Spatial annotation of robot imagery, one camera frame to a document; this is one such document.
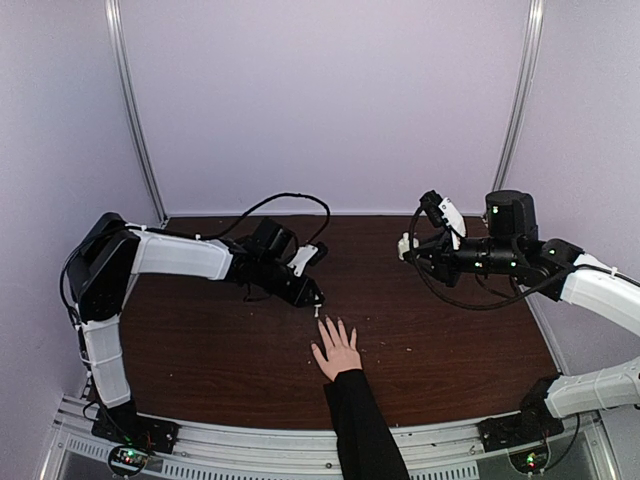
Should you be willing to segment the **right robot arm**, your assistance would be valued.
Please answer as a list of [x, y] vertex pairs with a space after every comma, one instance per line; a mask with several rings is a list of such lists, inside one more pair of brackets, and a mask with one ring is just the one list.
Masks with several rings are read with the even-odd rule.
[[[427, 288], [435, 281], [453, 288], [464, 274], [504, 275], [522, 292], [483, 310], [505, 308], [540, 293], [594, 312], [632, 334], [639, 332], [639, 283], [582, 248], [561, 239], [539, 238], [533, 197], [498, 190], [485, 197], [484, 237], [470, 237], [463, 216], [447, 197], [425, 193], [397, 243], [400, 260], [411, 264]], [[541, 379], [513, 419], [519, 440], [535, 440], [551, 418], [608, 410], [639, 402], [639, 361], [598, 371]]]

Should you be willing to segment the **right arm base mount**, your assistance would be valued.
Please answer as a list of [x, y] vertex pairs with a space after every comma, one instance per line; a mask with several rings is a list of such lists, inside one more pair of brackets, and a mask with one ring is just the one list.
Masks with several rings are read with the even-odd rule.
[[511, 467], [528, 476], [551, 465], [549, 439], [564, 432], [561, 420], [533, 410], [490, 417], [477, 428], [486, 453], [505, 450]]

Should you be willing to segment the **black sleeved forearm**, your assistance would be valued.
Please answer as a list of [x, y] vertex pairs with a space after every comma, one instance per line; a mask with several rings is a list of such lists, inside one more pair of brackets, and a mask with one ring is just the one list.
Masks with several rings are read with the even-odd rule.
[[407, 479], [407, 467], [365, 373], [359, 369], [341, 372], [324, 386], [324, 393], [337, 436], [342, 477]]

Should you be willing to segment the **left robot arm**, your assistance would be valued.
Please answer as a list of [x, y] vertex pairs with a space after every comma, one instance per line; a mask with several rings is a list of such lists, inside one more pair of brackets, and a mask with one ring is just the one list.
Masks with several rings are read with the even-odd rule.
[[104, 214], [72, 251], [61, 272], [60, 294], [80, 334], [83, 360], [99, 402], [108, 412], [106, 429], [123, 444], [137, 442], [144, 424], [123, 405], [132, 400], [120, 342], [119, 322], [129, 284], [143, 274], [198, 277], [261, 288], [296, 308], [318, 308], [325, 301], [307, 267], [326, 253], [309, 241], [284, 257], [295, 233], [270, 218], [237, 240], [180, 234], [130, 224]]

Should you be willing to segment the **white nail polish bottle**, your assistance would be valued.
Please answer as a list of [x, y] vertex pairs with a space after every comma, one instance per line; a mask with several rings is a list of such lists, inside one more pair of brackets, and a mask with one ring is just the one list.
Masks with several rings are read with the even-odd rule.
[[416, 249], [419, 246], [419, 240], [412, 236], [409, 232], [404, 232], [397, 242], [398, 257], [401, 261], [405, 261], [405, 255], [410, 252], [411, 248]]

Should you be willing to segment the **person's hand on table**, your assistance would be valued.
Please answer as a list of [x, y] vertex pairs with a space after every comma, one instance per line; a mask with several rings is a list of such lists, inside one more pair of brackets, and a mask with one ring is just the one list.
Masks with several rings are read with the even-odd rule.
[[335, 381], [341, 373], [363, 369], [356, 328], [348, 331], [342, 319], [334, 321], [329, 316], [318, 321], [317, 326], [322, 346], [312, 342], [311, 351], [321, 372], [330, 382]]

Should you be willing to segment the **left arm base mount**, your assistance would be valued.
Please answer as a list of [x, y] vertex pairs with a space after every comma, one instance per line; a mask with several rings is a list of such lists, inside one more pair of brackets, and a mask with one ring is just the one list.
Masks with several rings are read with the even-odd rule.
[[175, 422], [134, 415], [116, 418], [100, 409], [91, 433], [114, 443], [107, 454], [107, 466], [120, 477], [140, 474], [158, 454], [171, 454], [179, 426]]

